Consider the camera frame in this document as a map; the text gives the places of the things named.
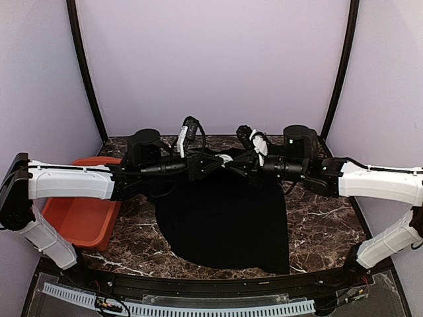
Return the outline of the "black t-shirt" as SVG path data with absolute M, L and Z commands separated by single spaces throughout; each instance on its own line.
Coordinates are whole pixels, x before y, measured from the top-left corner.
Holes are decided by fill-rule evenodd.
M 221 167 L 202 180 L 181 177 L 169 194 L 151 202 L 178 257 L 216 269 L 289 273 L 287 211 L 278 181 L 253 186 Z

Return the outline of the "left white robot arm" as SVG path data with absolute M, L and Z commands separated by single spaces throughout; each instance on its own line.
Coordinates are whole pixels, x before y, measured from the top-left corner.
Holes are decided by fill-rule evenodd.
M 170 147 L 155 129 L 142 129 L 128 138 L 127 152 L 118 164 L 73 166 L 47 164 L 19 153 L 1 184 L 1 226 L 23 235 L 37 249 L 67 270 L 79 288 L 93 283 L 93 273 L 77 251 L 36 210 L 33 202 L 49 197 L 90 197 L 123 201 L 149 195 L 178 176 L 198 180 L 223 165 L 206 148 L 189 149 L 195 133 L 184 126 Z

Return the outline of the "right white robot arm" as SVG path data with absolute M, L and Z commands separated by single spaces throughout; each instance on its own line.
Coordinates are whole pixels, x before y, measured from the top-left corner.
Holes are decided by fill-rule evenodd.
M 309 191 L 325 197 L 372 197 L 411 206 L 395 224 L 351 247 L 337 273 L 345 287 L 352 286 L 379 262 L 410 246 L 422 245 L 422 168 L 389 168 L 364 165 L 352 158 L 319 158 L 318 135 L 304 125 L 284 129 L 283 145 L 271 143 L 265 134 L 242 125 L 237 137 L 245 151 L 223 155 L 223 165 L 257 183 L 273 176 L 302 182 Z

